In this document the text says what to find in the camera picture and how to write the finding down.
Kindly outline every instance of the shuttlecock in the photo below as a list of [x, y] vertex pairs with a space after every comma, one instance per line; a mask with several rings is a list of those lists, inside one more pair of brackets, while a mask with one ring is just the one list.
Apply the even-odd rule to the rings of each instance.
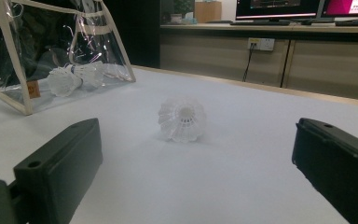
[[175, 142], [195, 141], [203, 134], [206, 114], [197, 100], [168, 99], [158, 112], [161, 131]]
[[65, 69], [83, 79], [85, 83], [89, 83], [91, 86], [98, 88], [103, 85], [102, 66], [102, 62], [87, 63], [84, 65], [68, 64], [65, 66]]
[[54, 68], [48, 75], [48, 86], [56, 96], [69, 96], [82, 82], [80, 77], [62, 67]]
[[132, 81], [130, 73], [124, 65], [104, 63], [100, 68], [100, 71], [107, 77], [116, 77], [120, 80]]

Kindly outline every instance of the computer monitor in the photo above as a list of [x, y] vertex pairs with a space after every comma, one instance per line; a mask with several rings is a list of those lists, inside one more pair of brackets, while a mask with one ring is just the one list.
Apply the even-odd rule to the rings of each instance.
[[325, 0], [323, 17], [358, 17], [358, 0]]
[[237, 0], [236, 21], [316, 18], [319, 0]]

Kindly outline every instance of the clear plastic bag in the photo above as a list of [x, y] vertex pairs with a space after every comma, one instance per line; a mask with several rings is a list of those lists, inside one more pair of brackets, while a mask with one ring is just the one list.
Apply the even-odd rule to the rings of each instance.
[[135, 81], [102, 0], [0, 0], [0, 98], [29, 115]]

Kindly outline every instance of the cable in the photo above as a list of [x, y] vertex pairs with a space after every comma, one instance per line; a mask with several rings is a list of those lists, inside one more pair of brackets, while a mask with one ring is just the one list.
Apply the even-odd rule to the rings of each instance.
[[246, 81], [246, 77], [248, 76], [248, 70], [249, 70], [249, 64], [251, 63], [252, 59], [252, 53], [255, 49], [255, 43], [251, 43], [251, 47], [249, 48], [249, 59], [248, 59], [248, 65], [246, 66], [245, 73], [243, 74], [242, 82]]

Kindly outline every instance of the table surface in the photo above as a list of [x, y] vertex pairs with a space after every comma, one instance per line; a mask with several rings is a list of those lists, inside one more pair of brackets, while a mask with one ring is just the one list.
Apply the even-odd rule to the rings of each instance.
[[[28, 117], [0, 101], [0, 179], [13, 181], [12, 167], [67, 126], [98, 118], [104, 162], [73, 224], [347, 223], [291, 156], [300, 118], [358, 137], [358, 101], [134, 72], [135, 83]], [[160, 106], [177, 96], [204, 106], [207, 127], [196, 142], [160, 131]]]

